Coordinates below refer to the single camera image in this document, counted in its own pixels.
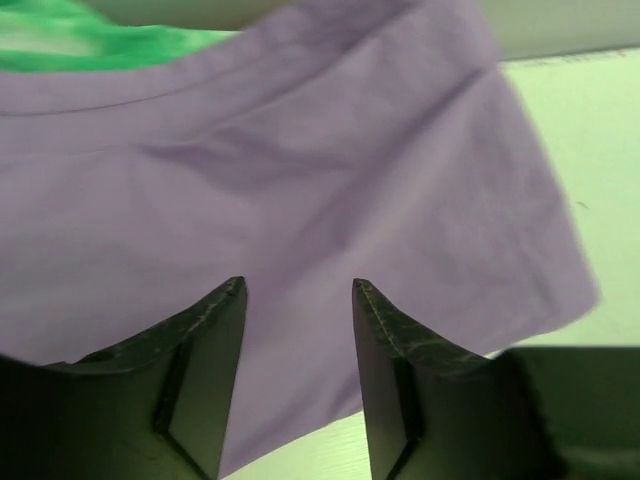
cloth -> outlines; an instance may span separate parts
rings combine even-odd
[[[243,275],[221,475],[361,408],[354,278],[478,354],[595,302],[472,0],[305,0],[169,64],[0,74],[0,352],[73,362]]]
[[[122,27],[70,0],[0,0],[0,70],[123,70],[167,63],[234,32]]]

purple towel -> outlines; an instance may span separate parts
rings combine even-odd
[[[75,361],[233,275],[222,475],[361,407],[351,284],[477,353],[595,302],[471,0],[310,0],[124,72],[0,74],[0,352]]]

green cloth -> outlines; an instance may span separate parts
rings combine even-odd
[[[114,25],[72,0],[0,0],[0,70],[126,70],[170,62],[234,32]]]

gray wall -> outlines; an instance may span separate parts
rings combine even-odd
[[[114,21],[236,30],[292,0],[85,0]],[[640,46],[640,0],[478,0],[505,58]]]

black plastic part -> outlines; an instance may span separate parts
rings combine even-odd
[[[217,479],[246,304],[233,278],[76,364],[0,357],[0,478]]]
[[[521,364],[485,360],[369,282],[353,291],[373,480],[551,480],[565,474]]]

